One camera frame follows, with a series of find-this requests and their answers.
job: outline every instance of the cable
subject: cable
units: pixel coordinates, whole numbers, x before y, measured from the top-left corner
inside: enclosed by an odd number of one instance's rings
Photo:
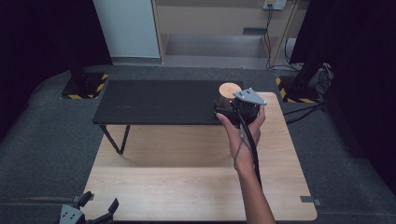
[[[319,73],[318,82],[315,84],[315,89],[321,96],[326,93],[332,83],[332,71],[329,67],[329,65],[323,64],[322,70]]]
[[[260,183],[260,186],[262,187],[262,177],[260,175],[260,167],[259,167],[259,157],[257,155],[257,148],[256,144],[254,143],[253,137],[251,135],[250,129],[248,128],[247,124],[245,123],[244,119],[242,118],[241,111],[239,110],[239,107],[235,107],[236,112],[238,114],[238,117],[240,119],[240,122],[245,130],[245,133],[247,135],[247,140],[249,141],[250,144],[250,151],[253,156],[253,165],[254,165],[254,173],[256,174],[257,180]]]
[[[287,68],[292,69],[293,71],[300,71],[300,69],[295,68],[294,66],[292,66],[292,65],[290,64],[290,60],[288,60],[289,56],[288,56],[288,54],[286,53],[287,41],[286,41],[286,43],[285,43],[285,48],[284,48],[284,50],[285,50],[285,57],[287,58],[287,61],[288,61],[288,64],[289,64],[289,65],[283,65],[283,64],[280,64],[280,65],[271,65],[271,51],[272,51],[272,50],[271,50],[271,40],[270,40],[270,36],[268,35],[268,31],[269,31],[269,26],[270,26],[270,23],[271,23],[271,19],[272,19],[273,13],[274,13],[273,5],[272,5],[272,4],[268,4],[268,20],[267,20],[267,26],[266,26],[266,30],[267,30],[267,31],[265,32],[265,35],[264,35],[264,44],[265,44],[265,47],[267,47],[267,49],[268,49],[268,59],[267,59],[267,63],[266,63],[266,65],[265,65],[265,68],[267,68],[267,69],[274,69],[274,68],[276,68],[276,67],[287,67]]]
[[[272,14],[273,14],[273,5],[268,4],[268,19],[267,19],[267,26],[266,26],[267,32],[265,32],[265,35],[264,35],[264,44],[268,49],[268,59],[267,59],[267,64],[265,65],[266,68],[271,68],[271,41],[270,41],[270,36],[268,35],[268,28],[271,23]]]
[[[307,113],[305,113],[304,115],[300,116],[299,118],[290,119],[290,120],[286,121],[286,124],[287,124],[287,125],[290,125],[290,124],[292,124],[292,123],[294,123],[294,122],[297,122],[297,121],[299,121],[299,120],[301,120],[301,119],[306,118],[306,117],[307,117],[308,115],[310,115],[312,112],[324,108],[324,106],[323,106],[323,107],[320,107],[321,105],[324,105],[324,103],[320,103],[320,104],[318,104],[318,105],[310,106],[309,108],[311,108],[311,110],[309,110]]]
[[[296,112],[300,112],[300,111],[303,111],[303,110],[310,109],[310,108],[315,107],[315,106],[316,105],[312,105],[312,106],[309,106],[309,107],[306,107],[306,108],[303,108],[303,109],[292,110],[292,111],[290,111],[288,113],[284,113],[283,115],[286,116],[286,115],[289,115],[289,114],[293,114],[293,113],[296,113]]]
[[[245,133],[244,133],[244,127],[242,126],[242,124],[240,124],[240,131],[241,131],[241,142],[239,143],[239,147],[238,150],[236,151],[235,157],[233,158],[233,168],[236,170],[236,159],[238,158],[239,155],[239,151],[241,150],[241,146],[242,143],[245,144],[245,146],[247,146],[249,152],[250,152],[250,156],[251,158],[253,158],[253,153],[251,152],[251,148],[248,145],[248,143],[245,141]]]

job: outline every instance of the gray carpet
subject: gray carpet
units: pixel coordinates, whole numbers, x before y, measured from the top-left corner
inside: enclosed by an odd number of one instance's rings
[[[87,71],[105,71],[111,79],[242,79],[255,91],[276,94],[275,77],[292,74],[156,66],[96,66]],[[92,124],[103,93],[95,100],[61,100],[68,79],[69,74],[62,73],[37,87],[0,143],[0,201],[83,193],[103,136]],[[308,105],[281,106],[288,112]],[[286,120],[303,113],[287,115]],[[311,193],[323,202],[312,223],[396,223],[395,197],[366,159],[349,156],[327,112],[316,111],[289,129]],[[60,211],[60,205],[0,205],[0,223],[52,223]]]

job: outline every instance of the black cable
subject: black cable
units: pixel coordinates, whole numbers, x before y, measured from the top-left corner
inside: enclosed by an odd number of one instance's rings
[[[332,83],[332,78],[330,76],[331,71],[326,65],[323,65],[322,71],[319,73],[318,77],[318,82],[315,84],[315,89],[318,94],[323,96],[327,89],[329,89],[331,83]]]
[[[251,148],[251,154],[253,156],[253,164],[254,164],[254,173],[256,174],[257,180],[260,183],[260,186],[262,187],[262,177],[260,175],[260,167],[259,167],[259,156],[257,154],[257,148],[256,144],[254,143],[253,137],[251,135],[250,129],[248,128],[247,124],[245,123],[244,119],[242,118],[241,111],[239,108],[236,106],[235,107],[236,112],[238,113],[238,117],[240,119],[240,122],[242,124],[242,127],[245,130],[247,140],[250,143],[250,148]]]
[[[284,50],[285,50],[285,59],[286,59],[286,62],[288,62],[289,66],[290,66],[293,70],[295,70],[295,71],[300,71],[301,69],[298,69],[298,68],[294,67],[294,66],[290,63],[290,57],[289,57],[288,53],[286,52],[286,46],[288,45],[288,41],[289,41],[289,39],[287,38],[286,41],[285,41],[285,48],[284,48]]]
[[[284,113],[283,115],[286,116],[286,115],[293,114],[293,113],[296,113],[296,112],[300,112],[300,111],[303,111],[303,110],[307,110],[307,109],[310,109],[310,108],[316,107],[316,106],[318,106],[318,105],[311,105],[311,106],[303,108],[303,109],[292,110],[292,111],[290,111],[288,113]]]
[[[322,107],[320,107],[321,105],[324,105],[324,103],[320,103],[320,104],[318,104],[318,105],[312,106],[312,107],[311,107],[311,110],[309,110],[307,113],[305,113],[304,115],[300,116],[299,118],[290,119],[290,120],[286,121],[286,124],[289,125],[289,124],[292,124],[292,123],[294,123],[294,122],[296,122],[296,121],[299,121],[299,120],[301,120],[301,119],[304,119],[305,117],[307,117],[308,115],[310,115],[312,112],[321,109],[321,108],[322,108]]]
[[[267,26],[266,26],[267,31],[265,32],[265,35],[264,35],[264,44],[268,49],[268,59],[267,59],[267,64],[265,65],[266,68],[271,68],[271,41],[270,41],[270,36],[268,35],[268,28],[271,23],[272,14],[273,14],[273,6],[272,6],[272,4],[269,4],[268,5],[268,19],[267,19]]]

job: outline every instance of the wooden tabletop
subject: wooden tabletop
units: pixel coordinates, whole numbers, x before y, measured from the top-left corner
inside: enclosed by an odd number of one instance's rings
[[[260,92],[268,105],[257,147],[264,194],[276,220],[314,220],[312,203],[276,95]],[[107,127],[121,142],[125,126]],[[85,191],[94,199],[81,210],[92,219],[107,213],[115,198],[115,220],[246,220],[228,138],[219,125],[133,125],[123,155],[104,136]]]

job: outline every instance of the floor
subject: floor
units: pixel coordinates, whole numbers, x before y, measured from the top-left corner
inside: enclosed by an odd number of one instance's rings
[[[290,39],[287,54],[290,56],[295,39]],[[260,36],[229,35],[171,35],[163,63],[148,60],[123,59],[115,65],[153,65],[165,67],[206,67],[266,69],[267,55]],[[281,55],[274,65],[288,65]],[[276,69],[291,70],[279,66]]]

